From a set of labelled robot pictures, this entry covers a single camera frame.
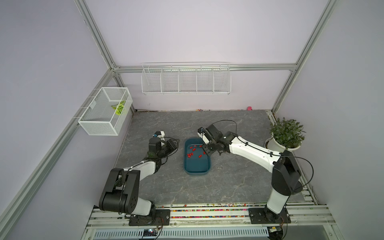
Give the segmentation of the teal plastic storage box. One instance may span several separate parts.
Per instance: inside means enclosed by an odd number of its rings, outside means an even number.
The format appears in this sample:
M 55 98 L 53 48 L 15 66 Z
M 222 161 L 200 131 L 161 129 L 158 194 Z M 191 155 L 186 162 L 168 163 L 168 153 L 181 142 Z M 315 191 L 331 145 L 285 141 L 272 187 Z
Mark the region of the teal plastic storage box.
M 190 138 L 185 142 L 184 170 L 191 176 L 202 176 L 211 169 L 211 159 L 203 149 L 200 138 Z

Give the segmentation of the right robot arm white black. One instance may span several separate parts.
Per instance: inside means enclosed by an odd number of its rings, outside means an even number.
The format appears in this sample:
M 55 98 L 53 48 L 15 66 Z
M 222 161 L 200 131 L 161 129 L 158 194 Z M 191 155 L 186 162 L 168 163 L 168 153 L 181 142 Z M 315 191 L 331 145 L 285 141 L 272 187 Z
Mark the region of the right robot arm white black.
M 303 190 L 304 185 L 300 182 L 301 171 L 291 152 L 280 153 L 263 148 L 233 132 L 223 134 L 213 124 L 207 128 L 199 128 L 198 136 L 203 140 L 203 149 L 208 156 L 215 152 L 238 155 L 272 174 L 273 189 L 265 206 L 266 216 L 276 218 L 281 214 L 290 196 Z

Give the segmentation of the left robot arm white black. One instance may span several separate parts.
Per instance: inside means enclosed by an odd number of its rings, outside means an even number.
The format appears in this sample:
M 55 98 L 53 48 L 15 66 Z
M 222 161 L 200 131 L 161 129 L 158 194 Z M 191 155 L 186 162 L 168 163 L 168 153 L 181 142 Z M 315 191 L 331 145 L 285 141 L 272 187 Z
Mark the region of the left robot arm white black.
M 112 169 L 99 200 L 99 209 L 152 217 L 156 212 L 155 206 L 139 197 L 140 181 L 158 172 L 163 159 L 167 160 L 179 149 L 179 142 L 171 137 L 153 137 L 149 140 L 146 156 L 138 164 Z

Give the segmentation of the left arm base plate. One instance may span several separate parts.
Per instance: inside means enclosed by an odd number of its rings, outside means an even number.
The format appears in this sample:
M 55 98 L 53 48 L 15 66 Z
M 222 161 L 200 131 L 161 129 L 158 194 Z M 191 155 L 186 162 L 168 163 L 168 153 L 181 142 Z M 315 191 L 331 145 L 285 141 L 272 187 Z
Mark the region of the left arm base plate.
M 130 217 L 129 226 L 168 226 L 171 220 L 171 211 L 159 209 L 151 211 L 147 216 L 134 215 Z

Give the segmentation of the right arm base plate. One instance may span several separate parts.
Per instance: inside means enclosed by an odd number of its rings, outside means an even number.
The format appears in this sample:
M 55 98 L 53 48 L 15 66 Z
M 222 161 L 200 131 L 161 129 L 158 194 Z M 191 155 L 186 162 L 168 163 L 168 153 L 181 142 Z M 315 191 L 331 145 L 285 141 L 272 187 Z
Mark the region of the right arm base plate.
M 250 208 L 249 217 L 251 224 L 290 224 L 292 221 L 287 209 L 284 207 L 279 214 L 268 208 Z

